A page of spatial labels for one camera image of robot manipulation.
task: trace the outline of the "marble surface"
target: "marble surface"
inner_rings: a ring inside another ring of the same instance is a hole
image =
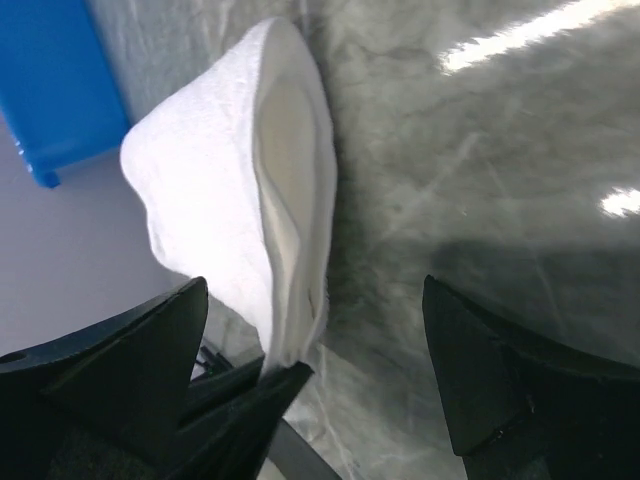
[[[307,35],[340,179],[330,325],[289,416],[343,478],[464,478],[424,337],[427,274],[640,365],[640,0],[89,3],[134,118],[262,18]],[[227,313],[210,335],[251,343]]]

